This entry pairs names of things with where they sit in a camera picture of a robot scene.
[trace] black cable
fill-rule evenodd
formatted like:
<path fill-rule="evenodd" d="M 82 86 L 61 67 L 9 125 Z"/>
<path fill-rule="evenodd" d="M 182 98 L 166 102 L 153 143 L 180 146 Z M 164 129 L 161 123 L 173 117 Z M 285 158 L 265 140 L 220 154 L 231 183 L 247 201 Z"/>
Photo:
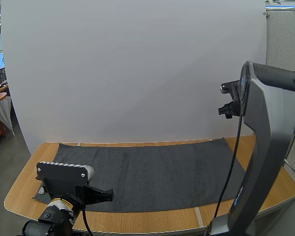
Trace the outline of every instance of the black cable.
<path fill-rule="evenodd" d="M 225 192 L 225 189 L 226 189 L 226 187 L 227 187 L 228 181 L 230 180 L 230 177 L 231 177 L 231 174 L 232 174 L 232 170 L 233 170 L 234 162 L 235 162 L 235 159 L 236 159 L 236 152 L 237 152 L 237 148 L 238 148 L 238 143 L 239 143 L 240 130 L 241 130 L 241 122 L 242 122 L 242 115 L 240 114 L 240 116 L 239 116 L 238 130 L 237 130 L 237 138 L 236 138 L 236 143 L 235 143 L 235 148 L 234 148 L 233 158 L 232 158 L 232 162 L 231 162 L 231 167 L 230 167 L 230 170 L 229 170 L 229 172 L 228 172 L 228 175 L 227 175 L 226 182 L 225 182 L 225 184 L 224 184 L 224 187 L 223 187 L 222 193 L 221 193 L 220 198 L 219 198 L 219 200 L 218 200 L 218 202 L 217 202 L 217 206 L 216 206 L 216 210 L 215 210 L 214 218 L 215 218 L 216 215 L 217 215 L 218 208 L 220 207 L 220 204 L 221 204 L 221 200 L 222 200 L 223 194 L 224 194 L 224 192 Z"/>
<path fill-rule="evenodd" d="M 85 215 L 85 210 L 82 210 L 82 215 L 83 215 L 83 221 L 84 221 L 85 227 L 87 228 L 89 235 L 93 236 L 92 231 L 90 230 L 88 222 L 87 222 L 87 216 Z"/>
<path fill-rule="evenodd" d="M 64 196 L 69 197 L 69 198 L 75 200 L 77 203 L 80 204 L 80 206 L 81 206 L 81 211 L 82 211 L 82 215 L 83 215 L 83 221 L 84 221 L 85 227 L 86 227 L 87 230 L 88 230 L 88 234 L 89 234 L 90 236 L 93 236 L 92 231 L 90 230 L 89 225 L 88 225 L 88 222 L 87 222 L 87 216 L 86 216 L 86 214 L 85 214 L 85 203 L 84 203 L 80 198 L 78 198 L 77 196 L 75 196 L 74 194 L 71 194 L 71 193 L 65 193 L 65 194 L 63 194 L 63 195 L 61 196 L 60 200 L 62 200 L 62 198 L 63 198 Z"/>

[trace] yellow label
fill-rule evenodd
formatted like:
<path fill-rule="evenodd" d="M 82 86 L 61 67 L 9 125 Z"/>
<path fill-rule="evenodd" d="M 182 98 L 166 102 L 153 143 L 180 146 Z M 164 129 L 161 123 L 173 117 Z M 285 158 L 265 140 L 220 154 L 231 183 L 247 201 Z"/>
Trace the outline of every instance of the yellow label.
<path fill-rule="evenodd" d="M 58 200 L 60 200 L 60 198 L 54 198 L 51 202 L 55 202 Z M 73 208 L 73 205 L 70 202 L 68 202 L 67 200 L 62 199 L 61 201 L 63 201 L 63 203 L 66 204 L 69 208 L 71 208 L 71 209 Z"/>

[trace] blue logo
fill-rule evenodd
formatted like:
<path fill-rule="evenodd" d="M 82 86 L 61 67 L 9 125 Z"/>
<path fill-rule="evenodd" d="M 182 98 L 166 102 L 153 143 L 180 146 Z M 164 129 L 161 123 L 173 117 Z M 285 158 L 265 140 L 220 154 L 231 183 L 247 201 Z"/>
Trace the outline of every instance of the blue logo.
<path fill-rule="evenodd" d="M 239 197 L 240 197 L 240 194 L 241 194 L 243 188 L 244 188 L 243 186 L 240 188 L 239 193 L 238 193 L 237 197 L 236 197 L 235 200 L 234 200 L 234 205 L 235 205 L 235 206 L 236 206 L 236 204 L 237 204 L 237 202 L 238 202 L 238 199 L 239 199 Z"/>

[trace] dark gray towel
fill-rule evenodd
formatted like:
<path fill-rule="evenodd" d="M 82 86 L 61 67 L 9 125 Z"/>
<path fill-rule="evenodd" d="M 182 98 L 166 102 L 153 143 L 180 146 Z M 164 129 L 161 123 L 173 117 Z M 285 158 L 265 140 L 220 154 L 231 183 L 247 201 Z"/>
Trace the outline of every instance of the dark gray towel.
<path fill-rule="evenodd" d="M 160 147 L 76 147 L 60 144 L 54 162 L 92 166 L 90 186 L 114 189 L 114 200 L 90 211 L 172 210 L 216 203 L 232 159 L 225 139 Z M 223 200 L 234 198 L 244 169 L 236 160 Z M 48 194 L 35 199 L 49 203 Z"/>

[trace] white backdrop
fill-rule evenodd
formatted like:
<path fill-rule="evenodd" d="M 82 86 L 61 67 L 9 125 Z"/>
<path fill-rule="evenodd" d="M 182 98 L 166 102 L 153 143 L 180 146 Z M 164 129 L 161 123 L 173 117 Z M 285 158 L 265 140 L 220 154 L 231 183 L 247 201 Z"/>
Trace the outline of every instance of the white backdrop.
<path fill-rule="evenodd" d="M 264 0 L 5 0 L 4 62 L 30 152 L 43 142 L 235 136 L 238 119 L 217 113 L 231 101 L 219 88 L 239 79 L 246 60 L 265 63 L 264 7 Z"/>

